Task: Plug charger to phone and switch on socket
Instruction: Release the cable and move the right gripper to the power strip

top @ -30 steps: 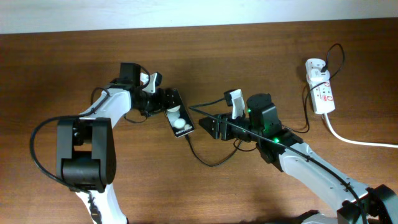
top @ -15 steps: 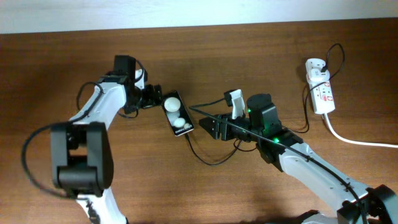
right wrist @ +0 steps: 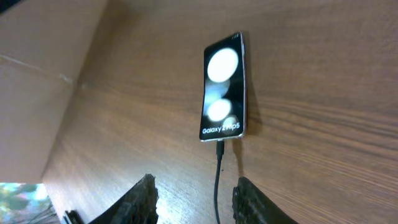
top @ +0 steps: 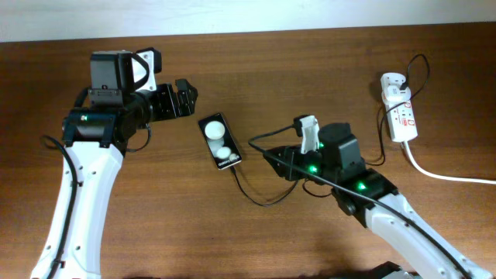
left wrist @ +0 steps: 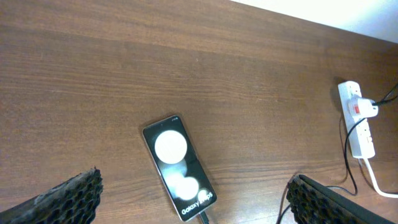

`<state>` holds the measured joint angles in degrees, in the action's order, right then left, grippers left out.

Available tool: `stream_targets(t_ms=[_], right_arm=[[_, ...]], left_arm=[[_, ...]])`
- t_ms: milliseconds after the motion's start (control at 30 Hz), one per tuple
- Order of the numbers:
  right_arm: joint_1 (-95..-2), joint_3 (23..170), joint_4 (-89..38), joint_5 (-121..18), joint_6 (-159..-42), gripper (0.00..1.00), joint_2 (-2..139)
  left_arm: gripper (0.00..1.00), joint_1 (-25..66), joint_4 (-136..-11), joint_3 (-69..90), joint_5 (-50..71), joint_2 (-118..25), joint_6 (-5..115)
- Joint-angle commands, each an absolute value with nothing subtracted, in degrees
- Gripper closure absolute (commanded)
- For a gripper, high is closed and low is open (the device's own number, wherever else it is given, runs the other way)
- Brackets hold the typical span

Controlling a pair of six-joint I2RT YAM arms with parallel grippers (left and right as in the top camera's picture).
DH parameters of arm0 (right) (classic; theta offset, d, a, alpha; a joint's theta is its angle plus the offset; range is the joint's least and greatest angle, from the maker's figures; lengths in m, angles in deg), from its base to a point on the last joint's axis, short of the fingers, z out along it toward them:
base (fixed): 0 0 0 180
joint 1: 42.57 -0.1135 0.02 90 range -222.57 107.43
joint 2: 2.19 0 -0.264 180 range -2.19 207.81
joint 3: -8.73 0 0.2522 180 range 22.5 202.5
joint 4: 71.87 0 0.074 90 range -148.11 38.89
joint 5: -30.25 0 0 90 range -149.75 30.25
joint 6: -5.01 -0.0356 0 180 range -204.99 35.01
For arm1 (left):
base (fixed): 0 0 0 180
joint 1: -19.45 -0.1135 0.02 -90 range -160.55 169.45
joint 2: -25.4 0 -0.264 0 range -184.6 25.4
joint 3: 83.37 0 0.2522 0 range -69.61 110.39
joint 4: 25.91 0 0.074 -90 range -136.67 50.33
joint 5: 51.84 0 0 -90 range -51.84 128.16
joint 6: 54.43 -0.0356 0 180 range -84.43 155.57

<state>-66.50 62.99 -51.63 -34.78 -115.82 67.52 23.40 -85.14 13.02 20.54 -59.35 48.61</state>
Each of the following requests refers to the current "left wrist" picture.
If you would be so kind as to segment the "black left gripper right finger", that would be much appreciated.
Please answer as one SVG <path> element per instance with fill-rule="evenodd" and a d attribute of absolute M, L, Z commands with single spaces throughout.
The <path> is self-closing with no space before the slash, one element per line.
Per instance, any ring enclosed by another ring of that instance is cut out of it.
<path fill-rule="evenodd" d="M 299 224 L 393 224 L 303 174 L 289 180 L 286 198 Z"/>

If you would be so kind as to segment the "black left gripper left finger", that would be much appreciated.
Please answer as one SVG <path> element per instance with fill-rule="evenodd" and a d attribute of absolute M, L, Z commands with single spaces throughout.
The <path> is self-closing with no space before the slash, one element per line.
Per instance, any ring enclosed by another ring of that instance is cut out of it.
<path fill-rule="evenodd" d="M 92 223 L 101 201 L 101 172 L 92 168 L 1 212 L 1 223 Z"/>

